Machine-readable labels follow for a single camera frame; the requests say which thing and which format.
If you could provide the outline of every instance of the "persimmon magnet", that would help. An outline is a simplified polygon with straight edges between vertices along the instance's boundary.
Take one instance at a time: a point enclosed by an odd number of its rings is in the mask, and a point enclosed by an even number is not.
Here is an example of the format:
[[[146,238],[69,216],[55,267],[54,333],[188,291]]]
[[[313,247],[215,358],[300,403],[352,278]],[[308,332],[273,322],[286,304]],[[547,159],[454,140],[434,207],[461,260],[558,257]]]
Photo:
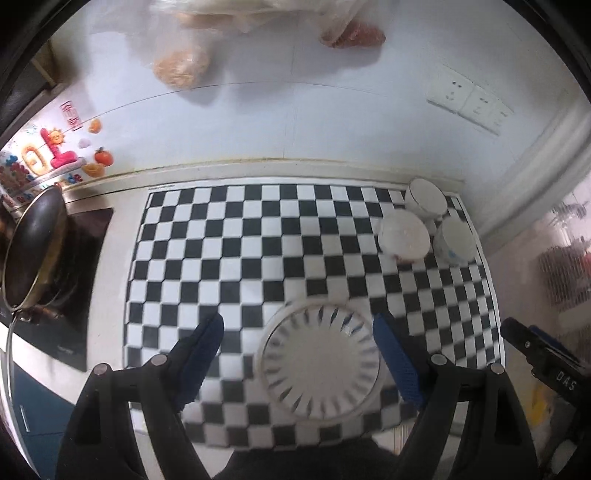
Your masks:
[[[93,118],[90,121],[90,125],[88,126],[89,133],[91,133],[91,134],[97,134],[102,129],[103,129],[103,124],[100,123],[100,120],[98,118]]]
[[[100,163],[105,167],[110,167],[113,164],[113,155],[111,155],[110,151],[100,147],[95,152],[95,162]]]

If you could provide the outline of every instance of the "frying pan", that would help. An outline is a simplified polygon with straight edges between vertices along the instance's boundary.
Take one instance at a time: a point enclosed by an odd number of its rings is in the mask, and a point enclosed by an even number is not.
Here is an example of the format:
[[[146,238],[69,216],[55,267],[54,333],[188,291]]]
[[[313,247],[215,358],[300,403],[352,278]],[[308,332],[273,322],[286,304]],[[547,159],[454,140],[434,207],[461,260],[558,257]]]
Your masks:
[[[61,189],[57,186],[46,188],[22,214],[8,245],[2,273],[2,297],[12,311],[12,320],[7,336],[7,361],[2,363],[2,369],[6,378],[8,407],[13,418],[12,333],[17,320],[26,321],[26,310],[36,308],[53,279],[66,236],[67,218]]]

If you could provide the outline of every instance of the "blue gripper pad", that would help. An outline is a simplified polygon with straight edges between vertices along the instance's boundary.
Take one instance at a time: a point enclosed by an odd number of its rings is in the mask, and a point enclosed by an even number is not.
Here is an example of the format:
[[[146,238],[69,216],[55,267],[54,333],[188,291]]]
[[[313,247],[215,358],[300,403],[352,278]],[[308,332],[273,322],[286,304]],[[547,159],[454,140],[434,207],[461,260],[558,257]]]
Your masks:
[[[426,399],[420,389],[419,371],[382,314],[374,318],[374,340],[403,399],[420,410]]]
[[[536,325],[532,325],[529,329],[534,332],[538,337],[540,337],[543,341],[545,341],[548,345],[556,348],[559,352],[562,352],[572,360],[579,362],[579,359],[575,357],[562,343],[560,343],[556,338],[551,336],[550,334],[543,331]]]
[[[168,354],[167,372],[175,385],[174,408],[180,412],[197,397],[205,375],[222,344],[223,318],[219,313],[201,321],[194,332],[180,339]]]

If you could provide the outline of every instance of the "white wall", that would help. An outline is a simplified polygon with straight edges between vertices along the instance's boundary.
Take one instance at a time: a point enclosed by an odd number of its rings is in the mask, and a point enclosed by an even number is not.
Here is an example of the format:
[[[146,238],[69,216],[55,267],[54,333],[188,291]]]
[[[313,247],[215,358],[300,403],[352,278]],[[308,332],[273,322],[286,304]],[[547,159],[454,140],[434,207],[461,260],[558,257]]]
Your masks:
[[[561,92],[578,90],[502,0],[400,0],[387,3],[381,50],[333,50],[283,18],[219,44],[203,86],[174,93],[122,35],[89,35],[103,1],[55,35],[77,80],[42,117],[59,124],[50,110],[65,100],[84,121],[100,116],[101,144],[116,159],[109,173],[227,158],[346,160],[465,179],[474,209],[541,134]],[[425,101],[437,63],[515,111],[500,137]]]

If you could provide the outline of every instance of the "white bowl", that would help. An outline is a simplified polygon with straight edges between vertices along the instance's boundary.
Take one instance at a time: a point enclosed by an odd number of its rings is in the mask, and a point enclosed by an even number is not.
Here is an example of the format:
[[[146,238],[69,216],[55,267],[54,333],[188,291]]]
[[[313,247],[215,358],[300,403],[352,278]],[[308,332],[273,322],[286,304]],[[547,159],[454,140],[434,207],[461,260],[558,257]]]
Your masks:
[[[433,220],[447,212],[447,200],[443,192],[425,179],[414,179],[404,196],[407,210],[422,220]]]
[[[457,218],[444,218],[433,238],[433,252],[450,265],[463,265],[478,254],[470,226]]]
[[[425,258],[431,247],[431,238],[421,219],[407,210],[395,210],[382,221],[378,235],[384,253],[402,262]]]

